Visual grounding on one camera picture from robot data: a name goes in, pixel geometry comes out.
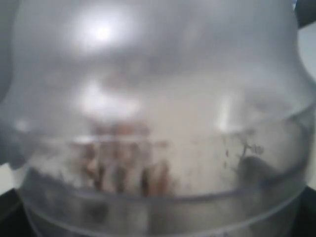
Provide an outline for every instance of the clear plastic container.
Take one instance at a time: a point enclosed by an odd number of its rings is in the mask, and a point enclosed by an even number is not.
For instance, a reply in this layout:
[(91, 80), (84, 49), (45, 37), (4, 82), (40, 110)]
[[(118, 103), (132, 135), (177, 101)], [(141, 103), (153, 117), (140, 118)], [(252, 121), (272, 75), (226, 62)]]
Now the clear plastic container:
[(1, 130), (39, 236), (288, 237), (316, 95), (290, 1), (28, 0), (13, 33)]

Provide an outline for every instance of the transparent plastic jar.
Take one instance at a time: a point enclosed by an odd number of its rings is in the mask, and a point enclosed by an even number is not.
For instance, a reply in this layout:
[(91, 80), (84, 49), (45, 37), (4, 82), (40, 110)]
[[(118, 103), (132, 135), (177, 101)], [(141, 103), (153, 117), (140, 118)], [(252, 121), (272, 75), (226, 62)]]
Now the transparent plastic jar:
[(290, 1), (26, 0), (0, 106), (43, 237), (288, 237), (315, 85)]

